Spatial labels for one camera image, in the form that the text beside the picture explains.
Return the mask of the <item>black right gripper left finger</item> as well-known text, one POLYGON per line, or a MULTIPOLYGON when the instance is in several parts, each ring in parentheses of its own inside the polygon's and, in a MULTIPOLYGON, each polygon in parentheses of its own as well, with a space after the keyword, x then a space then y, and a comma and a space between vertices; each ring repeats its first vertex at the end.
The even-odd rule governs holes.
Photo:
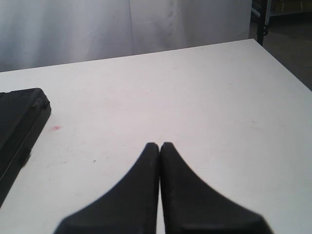
POLYGON ((147 143, 129 172, 111 190, 63 219, 55 233, 156 233, 159 163, 158 146, 147 143))

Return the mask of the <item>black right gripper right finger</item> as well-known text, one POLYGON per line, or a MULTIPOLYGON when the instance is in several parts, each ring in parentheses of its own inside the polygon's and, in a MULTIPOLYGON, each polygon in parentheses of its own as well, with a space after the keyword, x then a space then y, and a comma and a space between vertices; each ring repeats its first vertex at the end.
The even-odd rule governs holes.
POLYGON ((165 142, 160 150, 161 200, 167 234, 269 234, 265 219, 199 178, 165 142))

